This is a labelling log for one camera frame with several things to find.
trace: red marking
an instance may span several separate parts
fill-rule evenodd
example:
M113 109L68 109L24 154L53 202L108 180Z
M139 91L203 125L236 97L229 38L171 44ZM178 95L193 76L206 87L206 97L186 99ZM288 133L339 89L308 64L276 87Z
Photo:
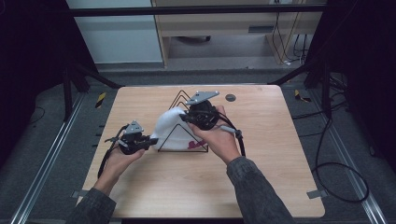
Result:
M195 143L194 141L189 142L189 149L193 149L196 147L203 147L206 144L205 140Z

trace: person's right hand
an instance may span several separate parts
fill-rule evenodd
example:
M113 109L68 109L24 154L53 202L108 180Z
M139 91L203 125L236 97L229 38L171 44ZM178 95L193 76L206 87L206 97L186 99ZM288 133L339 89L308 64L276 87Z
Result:
M225 115L224 106L218 105L216 109L221 114ZM227 126L223 120L219 119L217 125L209 131L203 131L191 123L188 123L188 125L192 132L204 139L209 144L210 149L212 149L212 151L226 164L241 156L235 143L234 134L223 131L220 128L221 125Z

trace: person's left hand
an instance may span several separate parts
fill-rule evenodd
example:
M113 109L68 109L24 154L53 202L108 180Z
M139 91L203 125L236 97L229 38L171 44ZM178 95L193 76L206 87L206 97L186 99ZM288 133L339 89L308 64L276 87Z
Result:
M107 160L106 166L102 175L93 186L95 189L102 191L105 195L109 195L114 185L119 181L122 173L128 166L137 159L141 158L145 153L145 149L140 149L132 155L125 155L121 152L118 143L114 145Z
M104 173L108 172L114 176L122 175L132 162L141 158L145 153L145 149L140 149L132 155L125 155L121 152L118 143L116 143L114 147L115 148L111 151L104 170Z

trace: gray sleeve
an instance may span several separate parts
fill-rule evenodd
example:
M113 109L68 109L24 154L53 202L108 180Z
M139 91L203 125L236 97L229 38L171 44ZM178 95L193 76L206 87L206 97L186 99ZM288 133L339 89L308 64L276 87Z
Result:
M227 175L246 224L295 223L285 204L256 164L245 157L231 161Z
M90 189L74 208L66 223L108 223L116 203L98 189Z

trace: black backdrop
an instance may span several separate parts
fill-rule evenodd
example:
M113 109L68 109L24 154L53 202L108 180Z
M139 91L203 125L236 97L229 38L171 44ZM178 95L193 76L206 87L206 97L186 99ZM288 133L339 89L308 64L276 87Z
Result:
M368 147L375 150L376 156L385 157L396 172L394 1L357 0L355 5L355 1L332 0L329 4L345 7L323 13L307 61L323 50L331 36L324 58L331 71L347 77L346 97L366 133ZM321 71L318 67L309 76L320 77Z
M64 0L4 1L5 8L0 4L0 12L4 11L0 15L0 166L29 124L36 96L63 82L61 73L69 59L97 72L74 18L40 13L68 9Z

